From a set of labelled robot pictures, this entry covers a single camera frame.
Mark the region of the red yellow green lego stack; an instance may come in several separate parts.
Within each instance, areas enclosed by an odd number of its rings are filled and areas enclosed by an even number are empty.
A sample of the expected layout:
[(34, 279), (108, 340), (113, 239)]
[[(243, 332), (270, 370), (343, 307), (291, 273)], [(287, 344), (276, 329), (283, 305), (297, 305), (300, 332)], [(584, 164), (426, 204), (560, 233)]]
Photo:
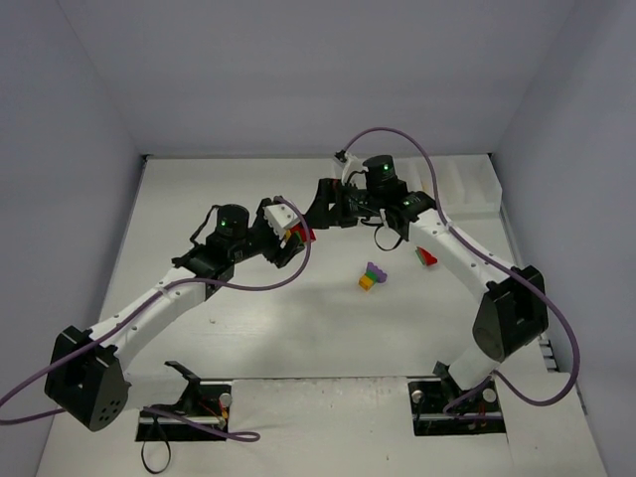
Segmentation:
[(286, 241), (290, 241), (293, 237), (297, 237), (301, 243), (314, 242), (316, 240), (314, 231), (311, 228), (305, 230), (301, 224), (297, 224), (285, 232), (284, 239)]

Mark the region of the purple green yellow lego stack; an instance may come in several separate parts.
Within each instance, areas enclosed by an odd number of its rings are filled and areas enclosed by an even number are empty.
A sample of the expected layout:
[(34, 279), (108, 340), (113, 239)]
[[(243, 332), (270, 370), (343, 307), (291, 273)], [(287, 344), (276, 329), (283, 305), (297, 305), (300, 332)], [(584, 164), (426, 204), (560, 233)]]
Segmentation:
[(368, 262), (365, 272), (359, 279), (359, 286), (365, 290), (371, 290), (376, 284), (385, 283), (388, 279), (387, 273), (373, 262)]

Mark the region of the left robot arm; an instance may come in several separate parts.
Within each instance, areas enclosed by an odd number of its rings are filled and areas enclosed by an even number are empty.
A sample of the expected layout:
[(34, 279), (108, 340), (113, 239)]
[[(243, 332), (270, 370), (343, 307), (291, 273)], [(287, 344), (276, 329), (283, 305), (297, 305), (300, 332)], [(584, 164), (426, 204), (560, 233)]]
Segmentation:
[(238, 264), (262, 256), (276, 267), (308, 253), (308, 218), (281, 197), (264, 199), (252, 217), (237, 204), (213, 206), (216, 222), (204, 239), (172, 260), (168, 272), (126, 308), (88, 329), (71, 326), (57, 337), (45, 393), (85, 428), (97, 432), (126, 408), (135, 357), (168, 326), (233, 282)]

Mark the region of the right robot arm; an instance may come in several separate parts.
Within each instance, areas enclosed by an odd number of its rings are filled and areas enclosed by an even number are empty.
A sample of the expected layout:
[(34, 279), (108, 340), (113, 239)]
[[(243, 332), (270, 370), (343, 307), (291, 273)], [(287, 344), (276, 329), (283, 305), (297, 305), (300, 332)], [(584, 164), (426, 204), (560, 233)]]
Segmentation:
[(400, 179), (390, 155), (374, 156), (361, 167), (365, 186), (353, 177), (319, 180), (304, 217), (312, 229), (348, 228), (361, 219), (379, 218), (400, 239), (437, 258), (479, 304), (472, 342), (443, 378), (463, 391), (480, 385), (510, 356), (544, 333), (546, 304), (539, 298), (544, 278), (532, 266), (495, 266), (495, 255), (472, 239), (459, 240), (438, 214), (432, 197), (412, 191)]

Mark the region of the clear divided sorting tray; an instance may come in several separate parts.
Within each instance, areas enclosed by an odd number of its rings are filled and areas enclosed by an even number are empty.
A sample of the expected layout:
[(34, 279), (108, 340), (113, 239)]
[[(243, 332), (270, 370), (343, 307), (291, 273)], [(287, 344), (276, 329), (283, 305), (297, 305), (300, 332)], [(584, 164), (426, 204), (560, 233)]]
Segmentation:
[[(498, 214), (502, 187), (488, 155), (432, 156), (439, 199), (453, 219)], [(398, 158), (397, 174), (412, 191), (433, 197), (430, 170), (424, 158)]]

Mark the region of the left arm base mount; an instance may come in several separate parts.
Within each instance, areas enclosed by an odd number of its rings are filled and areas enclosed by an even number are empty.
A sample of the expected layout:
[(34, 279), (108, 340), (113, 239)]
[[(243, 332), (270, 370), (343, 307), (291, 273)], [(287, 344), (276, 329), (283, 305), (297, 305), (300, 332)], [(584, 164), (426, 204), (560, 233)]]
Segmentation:
[[(152, 406), (185, 417), (202, 427), (229, 433), (233, 382), (203, 379), (177, 361), (166, 361), (164, 365), (178, 373), (186, 384), (178, 389), (178, 397), (152, 403)], [(135, 440), (173, 443), (226, 441), (227, 438), (194, 428), (174, 417), (141, 410)]]

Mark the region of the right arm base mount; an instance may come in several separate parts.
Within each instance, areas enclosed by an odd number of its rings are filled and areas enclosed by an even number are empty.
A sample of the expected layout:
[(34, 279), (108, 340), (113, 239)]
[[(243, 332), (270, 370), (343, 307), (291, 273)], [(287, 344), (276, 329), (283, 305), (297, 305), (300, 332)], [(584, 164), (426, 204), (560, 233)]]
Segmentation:
[(438, 362), (433, 376), (408, 379), (407, 393), (416, 437), (506, 433), (491, 378), (472, 391), (463, 391), (451, 380), (448, 367)]

